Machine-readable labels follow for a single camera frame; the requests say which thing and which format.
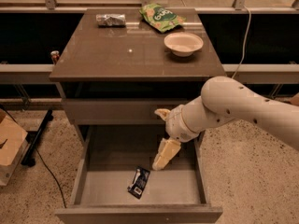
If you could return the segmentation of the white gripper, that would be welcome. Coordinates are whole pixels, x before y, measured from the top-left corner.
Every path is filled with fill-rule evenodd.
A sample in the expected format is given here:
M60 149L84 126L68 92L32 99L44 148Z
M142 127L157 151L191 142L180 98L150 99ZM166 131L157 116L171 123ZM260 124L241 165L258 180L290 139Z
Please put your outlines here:
M163 138L158 147L158 153L152 164L152 169L160 171L178 154L181 143L187 143L196 138L199 133L191 131L183 119L183 105L179 105L171 111L166 108L158 108L154 114L165 121L165 130L171 138Z

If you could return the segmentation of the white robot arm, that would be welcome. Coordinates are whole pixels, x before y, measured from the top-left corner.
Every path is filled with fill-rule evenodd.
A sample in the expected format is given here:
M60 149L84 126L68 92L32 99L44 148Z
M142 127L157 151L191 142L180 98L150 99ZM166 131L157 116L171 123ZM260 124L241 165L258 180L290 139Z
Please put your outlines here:
M162 170L183 143L234 119L253 123L299 149L299 107L267 99L229 77L213 77L204 84L199 97L171 110L159 108L155 114L164 120L169 135L160 142L152 164L155 171Z

